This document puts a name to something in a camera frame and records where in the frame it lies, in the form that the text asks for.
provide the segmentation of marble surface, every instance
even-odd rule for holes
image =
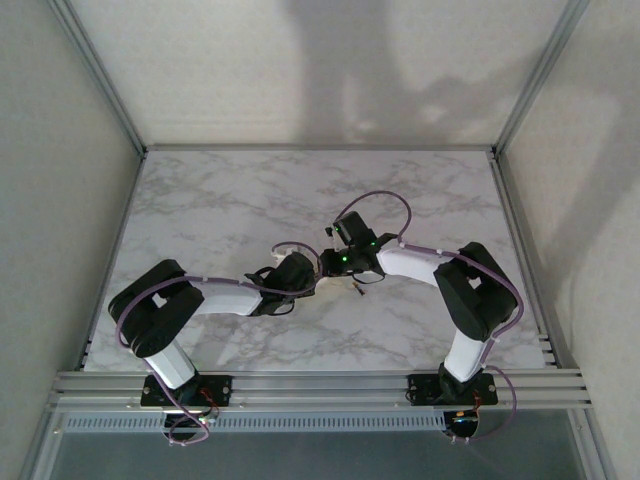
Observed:
[[[285,240],[317,250],[324,228],[358,195],[393,190],[413,208],[411,243],[457,249],[484,243],[524,292],[484,152],[202,151],[152,152],[146,160],[85,369],[142,370],[118,347],[106,305],[164,258],[190,274],[241,278],[273,264]],[[370,197],[358,212],[379,235],[396,232],[405,210]],[[439,291],[388,277],[362,287],[326,280],[281,317],[193,317],[178,336],[201,370],[397,370],[436,368],[454,325]],[[501,337],[491,363],[542,368],[531,310]]]

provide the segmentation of red wire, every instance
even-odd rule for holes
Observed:
[[[216,415],[220,415],[220,407],[218,407],[218,405],[216,405],[216,402],[213,401],[213,394],[211,393],[211,391],[207,388],[201,388],[199,390],[200,394],[202,394],[204,396],[204,398],[207,399],[207,401],[209,402],[210,406],[211,406],[211,410],[213,410],[214,408],[216,409]]]

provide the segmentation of metal frame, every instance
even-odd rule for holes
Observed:
[[[120,98],[107,69],[98,55],[87,31],[82,26],[80,17],[76,13],[70,0],[47,0],[53,10],[58,22],[69,37],[73,46],[77,49],[87,68],[91,79],[94,81],[100,93],[104,96],[109,108],[114,113],[118,123],[131,142],[133,149],[142,157],[145,152],[145,145],[142,137],[138,133],[136,126],[131,120],[127,108]]]
[[[540,275],[540,260],[535,253],[536,249],[533,235],[526,221],[520,197],[517,194],[508,157],[504,153],[498,158],[490,155],[489,163],[494,173],[498,193],[501,197],[503,210],[507,218],[507,225],[511,231],[513,243],[516,248],[516,256],[520,262],[525,287],[536,320],[549,337],[558,366],[561,368],[577,368],[577,363],[567,346],[560,321],[554,309],[549,308],[549,303],[545,302],[543,290],[536,280],[543,278]]]
[[[100,60],[86,30],[75,12],[71,0],[47,0],[69,39],[80,53],[98,89],[107,100],[123,131],[138,153],[141,165],[127,200],[118,236],[111,251],[105,272],[105,281],[93,312],[91,336],[108,279],[113,270],[117,250],[131,211],[131,203],[139,183],[142,161],[147,150],[416,150],[416,151],[486,151],[492,174],[502,202],[505,218],[516,249],[525,287],[540,330],[540,342],[547,368],[542,370],[512,370],[506,373],[516,387],[520,409],[566,409],[572,425],[576,446],[587,478],[615,478],[613,467],[604,448],[592,411],[586,385],[566,345],[560,324],[552,309],[546,309],[536,278],[539,263],[534,256],[533,239],[528,229],[515,183],[504,154],[524,117],[533,104],[546,78],[560,56],[577,25],[589,0],[569,0],[538,62],[529,74],[523,91],[511,112],[496,145],[185,145],[144,144],[127,109],[118,95],[108,72]],[[229,408],[224,413],[242,418],[282,413],[370,412],[382,417],[398,416],[408,412],[434,413],[438,407],[411,407],[404,397],[407,387],[405,376],[416,372],[236,372],[234,392]],[[165,415],[174,410],[142,409],[139,396],[146,373],[86,373],[64,372],[56,377],[39,432],[32,446],[21,478],[48,478],[53,468],[61,439],[73,415],[120,415],[126,418],[140,415]],[[483,407],[487,410],[511,408],[510,392],[506,383],[496,377],[499,404]]]
[[[509,143],[511,143],[511,140],[513,140],[524,117],[527,115],[527,112],[529,112],[533,101],[538,96],[549,73],[551,73],[556,60],[560,57],[562,50],[569,41],[569,37],[571,37],[578,21],[580,21],[587,5],[589,5],[589,0],[569,0],[567,2],[558,23],[556,23],[551,33],[551,37],[549,37],[540,58],[527,77],[522,93],[520,97],[518,97],[507,119],[507,123],[505,123],[496,141],[496,152],[498,155],[502,154],[509,146]]]
[[[211,430],[442,430],[442,412],[456,407],[411,406],[405,399],[406,375],[410,373],[416,372],[223,372],[234,376],[233,393],[229,407],[222,409],[219,421],[223,423],[218,428],[212,425]],[[567,410],[575,427],[577,450],[583,463],[587,462],[584,469],[590,472],[587,478],[611,478],[599,475],[604,470],[585,420],[592,405],[580,370],[506,373],[515,386],[519,409]],[[146,372],[61,373],[47,403],[51,413],[44,441],[23,478],[49,477],[65,433],[164,431],[165,415],[177,410],[140,407],[146,376]],[[483,409],[508,410],[511,393],[504,379],[495,380],[498,405]],[[277,421],[284,422],[268,425]]]
[[[293,143],[206,143],[206,144],[155,144],[148,147],[150,152],[185,152],[185,151],[396,151],[396,152],[478,152],[490,150],[491,145],[367,145],[367,144],[335,144],[335,145],[303,145]]]
[[[131,208],[133,207],[133,199],[135,198],[136,192],[138,191],[138,185],[140,185],[140,179],[142,178],[142,171],[144,169],[146,159],[147,159],[147,153],[145,152],[140,159],[138,168],[136,169],[135,177],[133,179],[133,184],[131,185],[131,189],[129,190],[127,201],[124,206],[124,212],[122,213],[122,218],[120,219],[120,224],[118,225],[118,233],[116,234],[116,239],[113,243],[113,246],[111,247],[111,250],[109,251],[109,258],[107,260],[107,265],[105,267],[104,275],[102,277],[102,283],[100,284],[100,290],[98,291],[96,303],[91,313],[89,328],[85,336],[82,354],[78,359],[76,369],[84,368],[84,363],[86,361],[87,356],[89,355],[89,348],[91,347],[91,339],[93,338],[93,334],[96,330],[96,326],[98,325],[98,319],[100,318],[100,312],[102,311],[102,306],[104,305],[104,299],[107,296],[107,288],[109,287],[111,274],[113,273],[113,269],[116,264],[116,259],[118,257],[118,251],[120,250],[120,245],[122,245],[124,232],[127,227],[127,222],[129,221],[129,215],[131,215]]]

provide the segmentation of white enclosure wall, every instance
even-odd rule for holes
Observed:
[[[619,478],[640,478],[640,3],[592,1],[509,150],[541,284]]]
[[[0,14],[0,478],[75,366],[136,155],[46,2]]]
[[[495,142],[566,0],[74,0],[145,143]]]

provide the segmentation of white arm segment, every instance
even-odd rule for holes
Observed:
[[[433,272],[450,258],[436,257],[404,248],[382,250],[377,255],[378,262],[387,275],[402,275],[437,287]]]
[[[444,368],[459,382],[466,382],[480,369],[480,357],[485,342],[472,340],[456,329],[451,349],[444,359]]]
[[[240,285],[205,283],[198,285],[198,290],[202,292],[204,302],[194,315],[235,313],[246,316],[253,312],[262,301],[262,295],[258,290]]]
[[[177,340],[145,360],[172,390],[187,383],[196,373],[193,363]]]
[[[204,296],[204,302],[194,315],[234,313],[246,316],[253,312],[262,300],[260,292],[240,285],[214,283],[198,285],[198,289]],[[196,373],[193,363],[177,340],[145,360],[171,389],[184,385]]]
[[[426,253],[414,252],[403,248],[390,248],[377,255],[378,262],[387,275],[402,275],[438,286],[433,272],[440,264],[450,258],[437,257]],[[444,366],[460,382],[469,380],[480,368],[480,357],[484,351],[484,342],[472,340],[456,329],[451,350],[447,354]]]

